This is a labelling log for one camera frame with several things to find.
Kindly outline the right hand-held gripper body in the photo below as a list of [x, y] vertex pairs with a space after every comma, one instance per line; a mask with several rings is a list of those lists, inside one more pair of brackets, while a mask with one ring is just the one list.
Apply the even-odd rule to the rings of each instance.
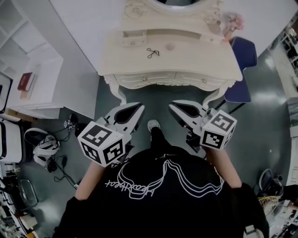
[[198, 152], [201, 146], [215, 150], [222, 150], [230, 141], [237, 120], [222, 110], [208, 109], [193, 121], [186, 137], [186, 143]]

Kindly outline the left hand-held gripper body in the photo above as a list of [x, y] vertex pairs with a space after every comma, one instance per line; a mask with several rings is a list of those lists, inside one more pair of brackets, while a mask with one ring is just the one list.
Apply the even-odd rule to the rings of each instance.
[[120, 162], [132, 136], [104, 117], [91, 121], [77, 137], [84, 156], [102, 167]]

